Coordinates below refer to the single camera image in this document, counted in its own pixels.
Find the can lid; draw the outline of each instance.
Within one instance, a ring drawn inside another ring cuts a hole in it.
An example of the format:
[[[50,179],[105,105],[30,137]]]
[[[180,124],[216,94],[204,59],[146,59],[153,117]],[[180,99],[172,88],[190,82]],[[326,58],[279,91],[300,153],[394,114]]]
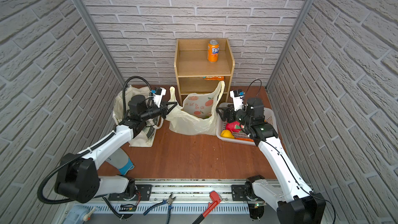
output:
[[[218,44],[218,41],[217,41],[217,40],[210,40],[210,44],[211,44],[211,45],[217,45],[217,44]]]

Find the fanta can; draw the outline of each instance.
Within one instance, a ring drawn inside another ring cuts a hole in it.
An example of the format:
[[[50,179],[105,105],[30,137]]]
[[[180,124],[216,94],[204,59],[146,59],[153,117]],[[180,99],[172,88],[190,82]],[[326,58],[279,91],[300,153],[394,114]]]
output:
[[[218,41],[210,40],[207,46],[207,60],[209,62],[216,62],[218,60]]]

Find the gray floor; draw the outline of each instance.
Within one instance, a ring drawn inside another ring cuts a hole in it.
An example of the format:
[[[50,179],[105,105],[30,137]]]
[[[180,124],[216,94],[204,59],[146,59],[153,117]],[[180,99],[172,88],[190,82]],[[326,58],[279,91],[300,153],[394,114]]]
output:
[[[113,214],[93,214],[91,216],[91,224],[109,224],[109,223],[135,223],[135,224],[164,224],[166,223],[166,214],[135,214],[127,220],[119,222],[118,218]],[[190,224],[198,215],[195,214],[175,214],[170,218],[170,224]],[[266,206],[264,215],[260,221],[252,220],[249,215],[245,214],[209,214],[201,224],[253,224],[253,223],[268,223],[279,224],[276,212],[270,207]]]

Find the white plastic basket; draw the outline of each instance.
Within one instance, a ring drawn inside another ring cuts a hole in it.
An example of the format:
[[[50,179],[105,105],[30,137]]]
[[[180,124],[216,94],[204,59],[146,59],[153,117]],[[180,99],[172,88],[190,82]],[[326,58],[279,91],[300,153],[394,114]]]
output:
[[[221,103],[219,105],[219,107],[226,107],[229,104],[231,104],[231,103],[224,102],[224,103]],[[264,116],[265,116],[265,120],[267,120],[268,123],[272,124],[272,126],[274,127],[276,132],[278,132],[278,127],[276,126],[276,119],[275,119],[275,115],[274,115],[273,111],[269,108],[264,107]],[[227,122],[222,121],[220,115],[217,114],[216,135],[219,139],[221,139],[223,141],[227,141],[227,142],[233,142],[233,143],[248,144],[248,145],[252,145],[252,146],[256,145],[254,142],[251,142],[251,141],[221,137],[220,134],[223,130],[225,130],[226,124],[227,124]],[[238,132],[238,133],[232,132],[232,135],[235,138],[249,138],[243,132]]]

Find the yellow fruit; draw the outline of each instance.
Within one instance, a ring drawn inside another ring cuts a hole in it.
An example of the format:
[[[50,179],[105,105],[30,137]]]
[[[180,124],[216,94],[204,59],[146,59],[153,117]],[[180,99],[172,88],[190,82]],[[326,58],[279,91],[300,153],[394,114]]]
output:
[[[224,130],[224,131],[222,131],[220,136],[223,137],[223,138],[232,138],[232,139],[235,138],[235,137],[232,135],[232,133],[231,133],[230,130]]]

